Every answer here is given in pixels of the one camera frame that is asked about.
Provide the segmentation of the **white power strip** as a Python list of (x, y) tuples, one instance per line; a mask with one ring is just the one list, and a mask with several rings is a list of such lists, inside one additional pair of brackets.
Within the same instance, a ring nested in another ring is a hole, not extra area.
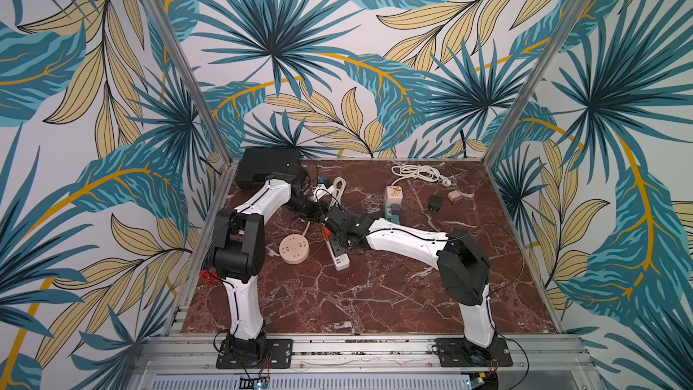
[(348, 252), (342, 247), (339, 239), (335, 235), (329, 235), (327, 239), (328, 251), (337, 271), (344, 271), (350, 267)]

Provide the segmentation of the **round pink power socket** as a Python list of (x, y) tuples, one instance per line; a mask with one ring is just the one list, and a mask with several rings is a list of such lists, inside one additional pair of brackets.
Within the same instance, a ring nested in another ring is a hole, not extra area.
[(288, 265), (299, 265), (309, 257), (310, 244), (305, 236), (291, 234), (281, 241), (279, 252), (282, 260)]

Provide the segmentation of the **teal power strip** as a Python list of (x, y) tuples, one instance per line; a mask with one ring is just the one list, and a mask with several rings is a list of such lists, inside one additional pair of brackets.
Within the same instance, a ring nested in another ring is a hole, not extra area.
[(401, 205), (398, 203), (394, 203), (390, 206), (385, 207), (384, 211), (384, 217), (391, 223), (400, 225), (400, 212), (401, 212)]

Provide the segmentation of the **black plug adapter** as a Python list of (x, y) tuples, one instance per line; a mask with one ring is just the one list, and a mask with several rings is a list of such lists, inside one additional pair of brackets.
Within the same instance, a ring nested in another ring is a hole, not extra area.
[(427, 210), (433, 212), (439, 212), (442, 208), (443, 198), (438, 195), (432, 195), (427, 203)]

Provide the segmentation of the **pink plug adapter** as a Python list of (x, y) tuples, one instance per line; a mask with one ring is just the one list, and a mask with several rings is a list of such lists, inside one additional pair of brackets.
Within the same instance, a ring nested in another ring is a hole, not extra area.
[(450, 191), (447, 194), (447, 197), (452, 204), (458, 204), (458, 203), (462, 202), (462, 200), (465, 199), (465, 195), (462, 192), (457, 191), (457, 190)]

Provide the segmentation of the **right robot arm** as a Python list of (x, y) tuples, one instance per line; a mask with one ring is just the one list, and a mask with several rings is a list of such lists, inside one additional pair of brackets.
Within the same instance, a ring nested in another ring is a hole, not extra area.
[(464, 323), (462, 343), (469, 353), (489, 355), (497, 330), (489, 305), (490, 263), (469, 233), (405, 227), (375, 214), (353, 216), (335, 207), (321, 216), (336, 256), (357, 249), (405, 256), (437, 270), (444, 291), (459, 308)]

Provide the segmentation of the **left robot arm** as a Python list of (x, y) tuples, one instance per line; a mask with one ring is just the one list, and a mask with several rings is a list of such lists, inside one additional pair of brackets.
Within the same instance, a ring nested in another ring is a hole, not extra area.
[(248, 201), (232, 211), (223, 209), (215, 219), (205, 267), (226, 289), (231, 319), (219, 349), (219, 368), (226, 361), (234, 368), (261, 367), (271, 354), (257, 287), (265, 263), (265, 224), (283, 206), (318, 222), (328, 209), (321, 199), (335, 191), (327, 182), (306, 194), (302, 179), (302, 173), (273, 173)]

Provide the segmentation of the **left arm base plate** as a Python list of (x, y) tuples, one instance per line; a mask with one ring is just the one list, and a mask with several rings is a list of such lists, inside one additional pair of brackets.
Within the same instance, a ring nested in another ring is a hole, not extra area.
[(216, 369), (288, 369), (292, 352), (292, 339), (226, 338), (219, 348)]

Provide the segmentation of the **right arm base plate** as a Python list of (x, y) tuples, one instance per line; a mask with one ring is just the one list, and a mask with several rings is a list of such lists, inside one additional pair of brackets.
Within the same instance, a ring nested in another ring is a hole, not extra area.
[(438, 338), (431, 348), (442, 368), (511, 367), (514, 363), (506, 341), (495, 337), (487, 348), (465, 338)]

